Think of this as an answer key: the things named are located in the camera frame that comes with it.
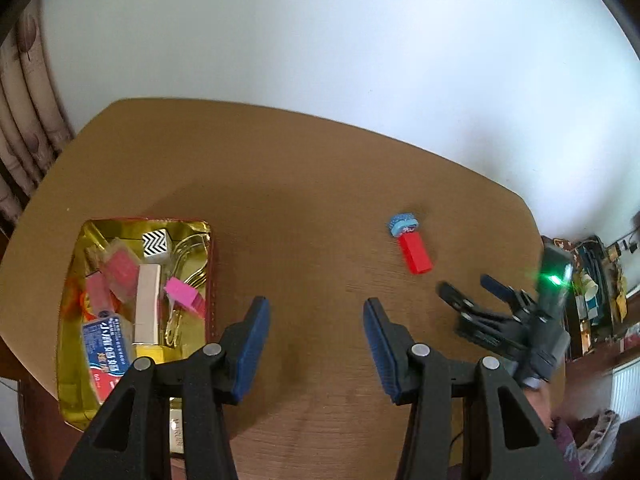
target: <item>metal screw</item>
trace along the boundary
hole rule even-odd
[[[418,343],[411,347],[411,352],[418,357],[427,357],[427,355],[429,355],[429,352],[431,352],[431,349],[427,345]]]
[[[209,343],[208,345],[204,345],[202,351],[209,356],[218,355],[220,352],[222,352],[222,346],[220,346],[218,343]]]
[[[485,368],[489,368],[489,370],[495,370],[498,366],[500,366],[500,361],[491,355],[482,358],[482,366]]]
[[[146,370],[150,366],[151,359],[149,359],[148,357],[139,357],[135,361],[133,361],[133,367],[139,371]]]

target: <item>curtain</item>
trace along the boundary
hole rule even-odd
[[[7,235],[72,138],[47,73],[40,0],[32,0],[0,45],[0,227]]]

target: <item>green led light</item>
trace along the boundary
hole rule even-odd
[[[552,274],[551,276],[548,277],[549,281],[551,283],[553,283],[554,285],[560,286],[563,284],[562,279],[558,278],[558,276]]]

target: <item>purple clothing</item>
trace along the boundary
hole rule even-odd
[[[561,418],[554,420],[554,430],[552,433],[556,446],[562,453],[564,463],[569,471],[574,475],[575,480],[585,480],[585,476],[580,470],[580,461],[578,460],[578,447],[575,445],[574,434],[567,424]]]

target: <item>floor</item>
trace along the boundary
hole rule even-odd
[[[0,433],[22,468],[33,478],[20,430],[17,390],[17,381],[0,378]]]
[[[34,478],[58,480],[82,434],[64,422],[57,400],[38,381],[23,381],[20,392],[25,413],[23,435]]]

